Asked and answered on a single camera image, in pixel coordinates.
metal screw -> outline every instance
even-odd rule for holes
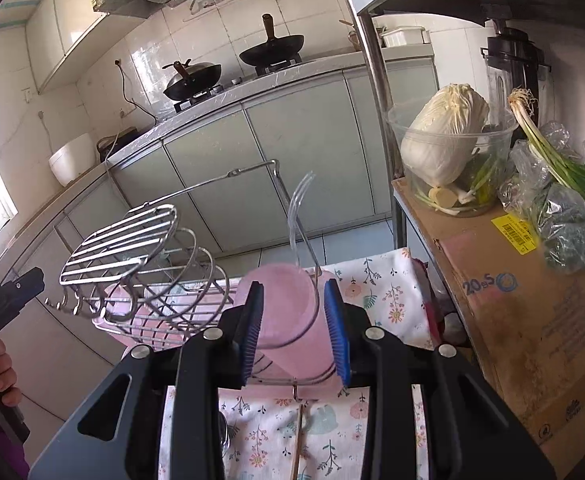
[[[368,339],[373,339],[374,341],[383,339],[384,335],[386,335],[386,333],[377,326],[371,326],[368,330],[366,330],[366,337]]]
[[[207,329],[206,332],[204,332],[204,339],[207,339],[208,341],[215,341],[221,336],[223,336],[223,330],[215,326]]]
[[[145,359],[150,355],[150,347],[146,345],[137,345],[130,351],[134,359]]]
[[[457,355],[457,349],[452,345],[441,345],[439,347],[439,353],[444,357],[454,357]]]

frying pan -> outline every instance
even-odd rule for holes
[[[186,101],[215,86],[221,77],[221,65],[219,64],[197,63],[188,66],[189,62],[191,62],[190,59],[186,63],[175,61],[163,67],[164,69],[174,67],[177,71],[164,90],[165,96],[172,101]]]
[[[303,36],[295,34],[294,36],[285,36],[277,38],[274,35],[274,22],[270,14],[264,14],[264,27],[268,40],[265,43],[258,44],[244,50],[239,57],[248,65],[268,66],[291,59],[297,54],[303,46]]]

metal pole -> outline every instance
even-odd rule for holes
[[[372,22],[370,13],[367,10],[362,10],[362,12],[357,14],[352,0],[346,0],[346,2],[350,9],[354,30],[359,35],[359,44],[361,45],[363,58],[368,68],[368,76],[370,76],[370,83],[372,84],[372,95],[377,107],[377,118],[379,119],[379,127],[381,129],[383,151],[386,155],[387,184],[390,190],[390,203],[392,207],[392,233],[395,248],[398,249],[405,247],[406,243],[405,218],[403,211],[394,199],[392,181],[403,176],[403,165],[401,163],[397,139],[391,126],[385,119],[387,112],[393,105],[390,84],[387,81],[386,64],[383,60],[383,54],[381,54],[381,45],[377,39],[377,30]]]

floral towel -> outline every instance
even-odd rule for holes
[[[422,265],[408,249],[324,267],[336,274],[348,303],[362,306],[373,324],[412,346],[432,349],[438,343],[430,330],[430,292]],[[159,479],[169,478],[172,397],[164,410]],[[333,399],[303,400],[303,453],[297,480],[359,479],[368,422],[368,388],[339,392]],[[428,478],[428,458],[421,391],[413,386],[418,472]],[[230,430],[224,456],[228,480],[288,478],[295,445],[299,405],[292,399],[220,397],[220,411]]]

yellow label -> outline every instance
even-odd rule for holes
[[[499,216],[492,221],[501,231],[519,254],[528,254],[537,248],[537,243],[530,231],[530,225],[525,220],[519,220],[511,214]]]

